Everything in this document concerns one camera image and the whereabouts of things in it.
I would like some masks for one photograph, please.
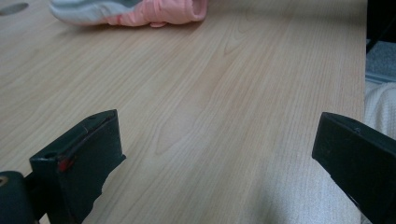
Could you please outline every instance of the pink shoe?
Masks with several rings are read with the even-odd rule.
[[[75,25],[161,27],[166,23],[202,21],[207,0],[51,0],[52,14]]]

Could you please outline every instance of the wooden table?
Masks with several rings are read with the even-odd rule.
[[[85,223],[359,223],[311,150],[322,111],[362,119],[366,1],[210,0],[161,29],[26,2],[0,17],[0,170],[115,108],[128,159]]]

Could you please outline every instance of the white shoe sole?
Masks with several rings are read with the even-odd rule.
[[[49,10],[60,21],[78,25],[95,25],[106,23],[106,18],[134,10],[115,2],[97,2],[82,7],[56,7],[49,5]]]

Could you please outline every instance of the gray fabric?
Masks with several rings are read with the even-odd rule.
[[[367,54],[366,73],[379,77],[380,82],[394,82],[396,79],[396,43],[379,41]]]

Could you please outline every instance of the white fabric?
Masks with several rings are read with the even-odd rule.
[[[396,139],[396,83],[366,82],[364,123]]]

